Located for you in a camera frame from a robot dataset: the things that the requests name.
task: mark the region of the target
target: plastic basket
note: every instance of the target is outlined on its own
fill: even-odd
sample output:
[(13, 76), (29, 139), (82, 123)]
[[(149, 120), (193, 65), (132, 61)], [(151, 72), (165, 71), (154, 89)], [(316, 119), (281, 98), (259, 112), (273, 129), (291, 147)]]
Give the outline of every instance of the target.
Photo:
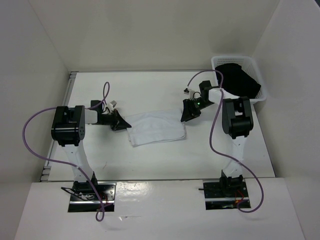
[[(254, 80), (256, 80), (258, 84), (261, 85), (261, 89), (256, 95), (255, 99), (250, 99), (250, 102), (252, 104), (255, 104), (256, 102), (266, 100), (267, 92), (266, 92), (265, 84), (261, 77), (256, 61), (252, 57), (232, 56), (232, 55), (214, 56), (213, 58), (211, 58), (211, 63), (212, 63), (212, 69), (215, 69), (217, 66), (220, 66), (222, 64), (230, 64), (230, 63), (239, 64), (242, 67), (243, 71), (245, 71), (250, 77), (252, 77)], [(214, 81), (216, 85), (218, 85), (218, 79), (216, 74), (214, 74)]]

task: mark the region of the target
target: white cloth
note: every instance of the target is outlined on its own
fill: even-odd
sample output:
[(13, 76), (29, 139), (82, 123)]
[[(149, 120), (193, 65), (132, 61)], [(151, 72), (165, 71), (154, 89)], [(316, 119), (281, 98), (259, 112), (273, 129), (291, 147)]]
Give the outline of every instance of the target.
[(180, 122), (180, 109), (151, 111), (125, 117), (132, 126), (127, 128), (133, 147), (144, 144), (170, 142), (183, 139), (186, 128)]

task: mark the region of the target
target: white table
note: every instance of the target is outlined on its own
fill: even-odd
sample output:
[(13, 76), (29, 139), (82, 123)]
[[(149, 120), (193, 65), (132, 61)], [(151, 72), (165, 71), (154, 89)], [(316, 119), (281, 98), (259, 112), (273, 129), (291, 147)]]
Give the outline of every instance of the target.
[[(15, 240), (304, 240), (283, 178), (261, 178), (265, 199), (251, 214), (206, 210), (201, 180), (118, 182), (114, 212), (68, 213), (72, 182), (33, 183)], [(246, 180), (251, 205), (261, 192)]]
[[(183, 93), (197, 71), (135, 71), (77, 73), (68, 106), (90, 106), (91, 100), (102, 99), (103, 85), (110, 82), (108, 101), (117, 101), (120, 114), (129, 115), (174, 108), (183, 108)], [(213, 73), (198, 75), (190, 87), (211, 80)], [(214, 179), (221, 176), (228, 159), (216, 155), (209, 147), (209, 134), (217, 104), (202, 110), (200, 117), (185, 124), (185, 140), (132, 147), (126, 130), (113, 132), (109, 126), (86, 125), (84, 149), (98, 180), (181, 180)], [(254, 128), (244, 150), (244, 163), (258, 177), (274, 177), (274, 171), (252, 108)], [(225, 153), (229, 136), (224, 134), (221, 114), (213, 133), (213, 145)], [(51, 158), (68, 161), (62, 148), (55, 143)], [(72, 181), (71, 167), (51, 163), (49, 181)], [(251, 178), (246, 170), (245, 178)]]

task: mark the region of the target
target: black cloth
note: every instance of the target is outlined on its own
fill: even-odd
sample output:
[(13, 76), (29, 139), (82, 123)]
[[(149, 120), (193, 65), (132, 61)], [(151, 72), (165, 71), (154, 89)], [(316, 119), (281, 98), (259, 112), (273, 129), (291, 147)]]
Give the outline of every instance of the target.
[[(226, 63), (215, 68), (223, 74), (222, 88), (227, 92), (239, 96), (247, 96), (250, 99), (255, 99), (260, 91), (261, 85), (252, 77), (241, 69), (241, 66), (236, 63)], [(221, 83), (221, 75), (216, 73), (218, 83)]]

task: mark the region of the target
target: white wall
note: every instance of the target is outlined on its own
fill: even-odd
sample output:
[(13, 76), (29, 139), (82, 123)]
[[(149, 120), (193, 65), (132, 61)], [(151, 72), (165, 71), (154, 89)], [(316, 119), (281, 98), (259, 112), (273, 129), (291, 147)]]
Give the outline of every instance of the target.
[(256, 105), (259, 123), (307, 240), (320, 234), (319, 43), (315, 1), (281, 0), (253, 54), (269, 93)]
[(29, 0), (69, 70), (211, 68), (251, 55), (279, 0)]
[[(24, 147), (36, 111), (62, 103), (68, 72), (27, 0), (0, 2), (0, 235), (13, 239), (32, 181), (44, 165)], [(27, 140), (48, 153), (53, 112), (30, 124)]]

